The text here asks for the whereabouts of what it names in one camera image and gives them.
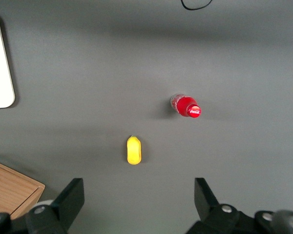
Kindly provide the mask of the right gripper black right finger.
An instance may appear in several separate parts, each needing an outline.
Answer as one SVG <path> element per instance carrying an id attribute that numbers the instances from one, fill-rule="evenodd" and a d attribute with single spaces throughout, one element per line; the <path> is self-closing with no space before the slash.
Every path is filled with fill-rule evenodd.
<path id="1" fill-rule="evenodd" d="M 194 183 L 194 203 L 200 220 L 188 234 L 254 234 L 254 219 L 229 204 L 220 204 L 204 178 Z"/>

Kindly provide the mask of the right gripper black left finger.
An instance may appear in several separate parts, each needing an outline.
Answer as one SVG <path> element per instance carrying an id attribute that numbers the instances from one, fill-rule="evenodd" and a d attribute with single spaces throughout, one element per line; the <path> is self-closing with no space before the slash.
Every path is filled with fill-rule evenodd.
<path id="1" fill-rule="evenodd" d="M 84 205 L 84 181 L 74 178 L 49 204 L 32 208 L 25 216 L 30 234 L 66 234 Z"/>

